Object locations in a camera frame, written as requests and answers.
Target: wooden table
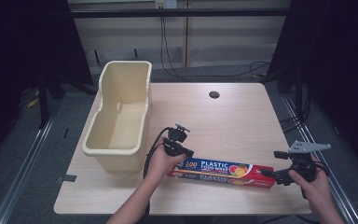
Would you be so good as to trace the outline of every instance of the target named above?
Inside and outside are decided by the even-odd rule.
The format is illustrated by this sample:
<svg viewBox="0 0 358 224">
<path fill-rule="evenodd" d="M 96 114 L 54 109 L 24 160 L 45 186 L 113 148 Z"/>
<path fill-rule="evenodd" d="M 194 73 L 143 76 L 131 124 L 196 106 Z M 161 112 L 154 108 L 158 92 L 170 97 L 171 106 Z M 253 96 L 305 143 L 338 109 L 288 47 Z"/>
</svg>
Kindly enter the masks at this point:
<svg viewBox="0 0 358 224">
<path fill-rule="evenodd" d="M 191 133 L 183 143 L 194 157 L 288 168 L 274 150 L 288 149 L 281 126 L 263 85 L 255 83 L 152 83 L 150 148 L 158 133 L 175 122 Z M 213 99 L 210 91 L 218 91 Z M 81 143 L 100 103 L 97 94 L 80 136 L 68 175 L 54 205 L 58 214 L 113 214 L 142 180 L 139 174 L 107 173 L 87 157 Z M 233 186 L 165 177 L 151 199 L 151 215 L 278 215 L 308 214 L 300 187 L 271 189 Z"/>
</svg>

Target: black circle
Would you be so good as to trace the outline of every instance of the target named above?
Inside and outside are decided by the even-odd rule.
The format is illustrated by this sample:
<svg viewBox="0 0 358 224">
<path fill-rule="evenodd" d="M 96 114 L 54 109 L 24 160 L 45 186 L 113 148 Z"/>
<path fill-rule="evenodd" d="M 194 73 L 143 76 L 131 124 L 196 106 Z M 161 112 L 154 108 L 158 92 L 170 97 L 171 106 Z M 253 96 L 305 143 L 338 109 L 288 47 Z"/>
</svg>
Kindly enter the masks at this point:
<svg viewBox="0 0 358 224">
<path fill-rule="evenodd" d="M 217 98 L 219 98 L 220 93 L 217 92 L 217 91 L 211 91 L 211 92 L 209 92 L 209 96 L 210 96 L 211 98 L 217 99 Z"/>
</svg>

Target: white wall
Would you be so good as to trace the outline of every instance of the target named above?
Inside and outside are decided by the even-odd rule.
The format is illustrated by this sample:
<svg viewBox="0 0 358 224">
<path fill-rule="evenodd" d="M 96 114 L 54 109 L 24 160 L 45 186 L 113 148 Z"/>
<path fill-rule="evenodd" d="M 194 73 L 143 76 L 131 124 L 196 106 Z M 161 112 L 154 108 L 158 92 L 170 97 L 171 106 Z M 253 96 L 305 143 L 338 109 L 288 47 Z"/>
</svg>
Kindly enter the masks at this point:
<svg viewBox="0 0 358 224">
<path fill-rule="evenodd" d="M 69 0 L 69 3 L 73 10 L 155 8 L 154 1 L 106 1 Z M 190 8 L 288 8 L 290 0 L 191 0 L 188 5 Z M 187 0 L 179 0 L 178 7 L 187 7 Z M 270 61 L 283 22 L 284 17 L 165 18 L 173 66 Z M 94 50 L 104 65 L 111 60 L 134 60 L 134 49 L 138 51 L 138 59 L 151 61 L 155 69 L 161 67 L 160 18 L 76 19 L 76 27 L 90 67 L 98 66 Z"/>
</svg>

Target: beige plastic bin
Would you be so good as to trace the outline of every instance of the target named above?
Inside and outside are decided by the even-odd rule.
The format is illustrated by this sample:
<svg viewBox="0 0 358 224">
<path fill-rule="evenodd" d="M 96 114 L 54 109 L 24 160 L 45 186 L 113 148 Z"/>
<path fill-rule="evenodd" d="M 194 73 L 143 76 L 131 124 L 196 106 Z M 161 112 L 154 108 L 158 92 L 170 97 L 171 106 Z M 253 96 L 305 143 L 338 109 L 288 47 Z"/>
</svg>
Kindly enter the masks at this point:
<svg viewBox="0 0 358 224">
<path fill-rule="evenodd" d="M 151 67 L 149 62 L 113 61 L 101 73 L 100 109 L 82 148 L 107 171 L 136 172 L 144 166 Z"/>
</svg>

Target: person's right hand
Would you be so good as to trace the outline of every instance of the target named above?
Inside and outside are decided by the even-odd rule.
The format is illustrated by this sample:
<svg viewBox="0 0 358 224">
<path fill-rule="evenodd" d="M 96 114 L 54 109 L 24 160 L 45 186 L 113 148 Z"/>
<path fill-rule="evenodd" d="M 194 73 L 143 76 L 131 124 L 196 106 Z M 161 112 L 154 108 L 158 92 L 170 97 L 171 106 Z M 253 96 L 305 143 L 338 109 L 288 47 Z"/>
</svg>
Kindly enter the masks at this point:
<svg viewBox="0 0 358 224">
<path fill-rule="evenodd" d="M 160 137 L 156 143 L 156 151 L 153 153 L 149 163 L 146 177 L 154 177 L 160 181 L 172 168 L 186 158 L 185 154 L 179 156 L 169 156 L 164 149 L 163 142 L 165 137 Z"/>
<path fill-rule="evenodd" d="M 333 204 L 328 177 L 322 169 L 316 169 L 316 179 L 310 183 L 294 170 L 290 170 L 289 175 L 304 190 L 310 210 L 321 223 L 343 223 Z"/>
</svg>

